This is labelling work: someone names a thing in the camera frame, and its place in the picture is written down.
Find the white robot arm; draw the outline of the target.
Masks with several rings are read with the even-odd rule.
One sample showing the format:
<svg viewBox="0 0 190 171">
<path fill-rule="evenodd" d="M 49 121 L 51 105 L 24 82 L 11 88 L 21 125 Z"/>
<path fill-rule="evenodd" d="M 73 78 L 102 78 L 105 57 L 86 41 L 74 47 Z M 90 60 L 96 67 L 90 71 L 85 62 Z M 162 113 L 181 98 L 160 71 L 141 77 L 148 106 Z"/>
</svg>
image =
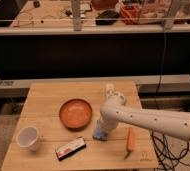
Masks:
<svg viewBox="0 0 190 171">
<path fill-rule="evenodd" d="M 100 106 L 100 118 L 93 137 L 105 141 L 119 122 L 149 129 L 190 142 L 190 112 L 139 109 L 125 106 L 120 92 L 109 93 Z"/>
</svg>

